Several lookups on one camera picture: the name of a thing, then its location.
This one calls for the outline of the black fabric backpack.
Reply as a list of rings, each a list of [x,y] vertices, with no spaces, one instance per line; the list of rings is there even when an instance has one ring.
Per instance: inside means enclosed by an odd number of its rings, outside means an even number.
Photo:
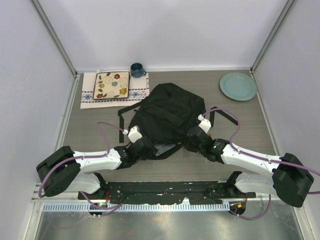
[[[158,84],[142,101],[118,111],[119,126],[124,127],[123,114],[135,109],[129,129],[138,126],[142,138],[148,138],[157,152],[148,160],[164,160],[187,145],[187,132],[198,127],[198,116],[206,113],[202,97],[173,83]],[[214,126],[215,113],[234,125],[238,121],[217,107],[212,107],[208,120]]]

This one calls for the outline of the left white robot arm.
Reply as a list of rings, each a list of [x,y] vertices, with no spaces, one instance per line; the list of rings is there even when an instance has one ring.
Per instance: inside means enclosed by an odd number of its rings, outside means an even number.
[[[130,168],[156,152],[147,138],[98,152],[73,151],[70,146],[63,146],[37,165],[36,172],[41,181],[38,196],[54,197],[64,191],[77,191],[100,200],[106,195],[107,188],[105,180],[96,172]]]

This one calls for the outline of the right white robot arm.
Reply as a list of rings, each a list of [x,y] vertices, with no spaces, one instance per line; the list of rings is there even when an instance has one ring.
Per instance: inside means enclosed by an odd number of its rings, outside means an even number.
[[[195,126],[187,132],[195,151],[211,162],[238,166],[252,171],[237,173],[226,184],[226,193],[233,198],[242,193],[257,192],[275,195],[284,203],[300,208],[314,182],[311,171],[290,153],[284,156],[265,155],[231,144],[224,139],[212,139]]]

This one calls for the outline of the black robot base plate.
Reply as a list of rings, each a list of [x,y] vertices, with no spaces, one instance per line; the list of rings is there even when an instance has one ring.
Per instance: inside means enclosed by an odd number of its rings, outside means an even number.
[[[253,199],[255,192],[242,193],[229,182],[164,181],[109,182],[101,191],[87,194],[90,200],[109,200],[111,204],[173,205],[185,198],[192,205],[220,204],[223,199]]]

